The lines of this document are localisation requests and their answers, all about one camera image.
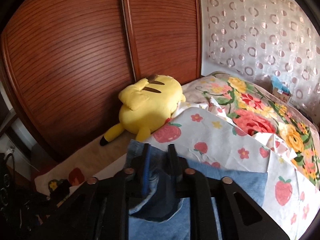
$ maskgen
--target small box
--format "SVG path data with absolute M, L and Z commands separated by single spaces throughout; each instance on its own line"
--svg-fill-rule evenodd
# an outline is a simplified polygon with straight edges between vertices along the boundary
M 288 93 L 286 93 L 286 92 L 284 92 L 283 90 L 278 89 L 278 88 L 273 88 L 273 89 L 272 89 L 272 94 L 273 94 L 276 98 L 280 99 L 280 100 L 281 100 L 282 102 L 284 102 L 284 103 L 288 103 L 289 100 L 290 100 L 290 97 L 291 97 L 291 94 L 288 94 Z

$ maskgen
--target bed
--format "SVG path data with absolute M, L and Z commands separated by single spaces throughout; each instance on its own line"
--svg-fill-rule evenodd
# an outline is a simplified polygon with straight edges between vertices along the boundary
M 183 93 L 186 103 L 178 106 L 176 118 L 146 142 L 162 150 L 172 142 L 180 155 L 220 168 L 268 172 L 262 207 L 290 239 L 299 239 L 320 208 L 320 140 L 314 125 L 261 87 L 222 72 L 184 85 Z M 36 189 L 49 195 L 68 179 L 73 192 L 88 177 L 113 176 L 123 167 L 131 138 L 124 133 L 106 148 L 97 138 L 37 177 Z M 221 147 L 223 140 L 232 143 Z

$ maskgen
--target stuffed animal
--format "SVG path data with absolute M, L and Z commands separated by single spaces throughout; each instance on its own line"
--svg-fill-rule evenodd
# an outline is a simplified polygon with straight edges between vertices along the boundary
M 136 134 L 137 141 L 144 141 L 171 117 L 178 102 L 186 101 L 179 82 L 163 75 L 143 78 L 122 90 L 118 97 L 123 103 L 119 112 L 120 122 L 104 134 L 101 146 L 124 130 Z

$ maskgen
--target sheer curtain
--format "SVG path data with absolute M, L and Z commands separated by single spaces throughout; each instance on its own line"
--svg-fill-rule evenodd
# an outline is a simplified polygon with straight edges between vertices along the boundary
M 320 114 L 320 37 L 290 0 L 202 0 L 210 37 L 203 49 L 225 72 L 259 84 L 272 75 L 286 84 L 293 104 Z

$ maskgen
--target sliding wardrobe door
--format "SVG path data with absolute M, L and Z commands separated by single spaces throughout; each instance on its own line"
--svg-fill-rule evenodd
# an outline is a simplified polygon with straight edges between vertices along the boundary
M 134 82 L 120 0 L 25 0 L 1 46 L 14 107 L 56 159 L 118 122 L 117 95 Z
M 199 0 L 124 0 L 137 79 L 157 73 L 181 84 L 200 75 Z

